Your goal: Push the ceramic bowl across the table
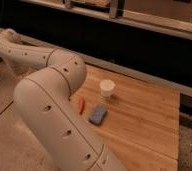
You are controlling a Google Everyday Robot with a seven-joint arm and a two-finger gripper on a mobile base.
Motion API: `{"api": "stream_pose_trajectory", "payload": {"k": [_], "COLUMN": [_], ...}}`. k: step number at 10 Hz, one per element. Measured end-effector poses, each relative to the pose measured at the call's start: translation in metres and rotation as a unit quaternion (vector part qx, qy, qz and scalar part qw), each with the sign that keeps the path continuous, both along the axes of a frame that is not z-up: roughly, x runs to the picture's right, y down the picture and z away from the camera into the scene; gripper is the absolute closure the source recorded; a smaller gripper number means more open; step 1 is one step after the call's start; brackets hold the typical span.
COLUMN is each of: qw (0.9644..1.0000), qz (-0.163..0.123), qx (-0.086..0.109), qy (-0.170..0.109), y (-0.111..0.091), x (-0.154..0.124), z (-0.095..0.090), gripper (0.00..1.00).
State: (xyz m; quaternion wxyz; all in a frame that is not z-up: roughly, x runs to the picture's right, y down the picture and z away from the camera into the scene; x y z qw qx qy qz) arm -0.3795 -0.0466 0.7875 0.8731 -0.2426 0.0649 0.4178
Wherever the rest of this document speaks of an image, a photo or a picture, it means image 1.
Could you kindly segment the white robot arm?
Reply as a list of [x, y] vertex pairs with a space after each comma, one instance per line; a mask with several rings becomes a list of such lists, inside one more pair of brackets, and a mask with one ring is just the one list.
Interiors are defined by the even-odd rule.
[[36, 70], [17, 84], [13, 99], [61, 171], [127, 171], [69, 102], [86, 78], [85, 63], [78, 55], [24, 45], [14, 30], [6, 29], [0, 33], [0, 57], [15, 73], [24, 67]]

